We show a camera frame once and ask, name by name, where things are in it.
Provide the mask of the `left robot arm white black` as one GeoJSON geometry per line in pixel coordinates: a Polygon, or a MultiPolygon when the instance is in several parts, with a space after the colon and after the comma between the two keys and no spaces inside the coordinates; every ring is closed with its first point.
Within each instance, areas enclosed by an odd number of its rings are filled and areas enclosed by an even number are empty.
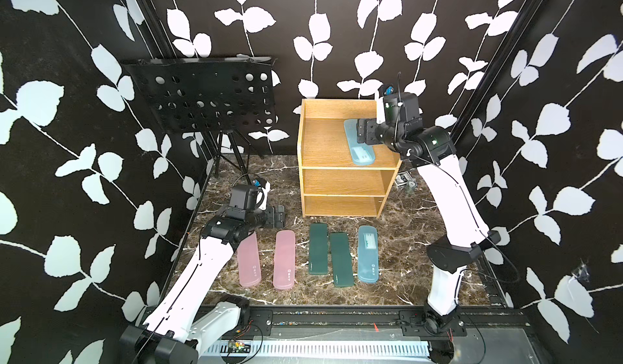
{"type": "Polygon", "coordinates": [[[120,363],[197,363],[200,356],[249,319],[248,300],[229,297],[207,315],[197,313],[223,268],[235,257],[245,286],[261,281],[258,229],[267,216],[271,186],[258,178],[232,188],[230,202],[204,226],[194,255],[173,288],[140,326],[120,338],[120,363]]]}

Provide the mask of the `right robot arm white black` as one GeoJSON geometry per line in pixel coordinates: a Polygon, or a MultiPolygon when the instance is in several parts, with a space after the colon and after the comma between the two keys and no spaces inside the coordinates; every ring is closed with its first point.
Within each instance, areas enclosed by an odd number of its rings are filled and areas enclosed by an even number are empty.
{"type": "Polygon", "coordinates": [[[448,333],[467,267],[498,244],[501,236],[478,213],[449,132],[444,127],[424,127],[415,94],[377,96],[376,117],[358,120],[357,140],[383,144],[402,161],[410,161],[433,195],[446,235],[427,247],[433,279],[421,323],[433,336],[448,333]]]}

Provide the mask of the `pink pencil case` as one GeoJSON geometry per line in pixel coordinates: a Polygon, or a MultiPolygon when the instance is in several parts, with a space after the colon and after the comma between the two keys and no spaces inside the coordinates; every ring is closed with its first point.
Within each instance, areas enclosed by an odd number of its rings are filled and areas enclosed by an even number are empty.
{"type": "Polygon", "coordinates": [[[253,232],[244,239],[237,250],[238,280],[243,288],[253,287],[261,282],[261,262],[257,234],[253,232]]]}
{"type": "Polygon", "coordinates": [[[281,230],[276,235],[273,284],[277,290],[292,289],[295,284],[295,232],[281,230]]]}

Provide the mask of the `light blue pencil case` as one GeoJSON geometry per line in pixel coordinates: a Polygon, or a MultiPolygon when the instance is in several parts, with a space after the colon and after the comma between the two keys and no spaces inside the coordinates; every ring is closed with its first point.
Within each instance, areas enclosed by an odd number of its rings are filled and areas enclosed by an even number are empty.
{"type": "Polygon", "coordinates": [[[373,284],[379,279],[379,245],[376,228],[369,225],[358,229],[358,278],[373,284]]]}
{"type": "Polygon", "coordinates": [[[357,166],[367,166],[373,164],[376,159],[373,147],[357,141],[357,120],[345,120],[344,130],[352,162],[357,166]]]}

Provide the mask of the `dark green pencil case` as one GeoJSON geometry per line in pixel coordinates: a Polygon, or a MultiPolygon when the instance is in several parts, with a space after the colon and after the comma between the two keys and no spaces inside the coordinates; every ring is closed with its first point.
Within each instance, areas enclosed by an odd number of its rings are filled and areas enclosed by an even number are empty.
{"type": "Polygon", "coordinates": [[[355,284],[350,243],[346,233],[332,233],[329,236],[334,285],[347,288],[355,284]]]}
{"type": "Polygon", "coordinates": [[[327,275],[329,273],[328,225],[310,224],[309,232],[309,274],[327,275]]]}

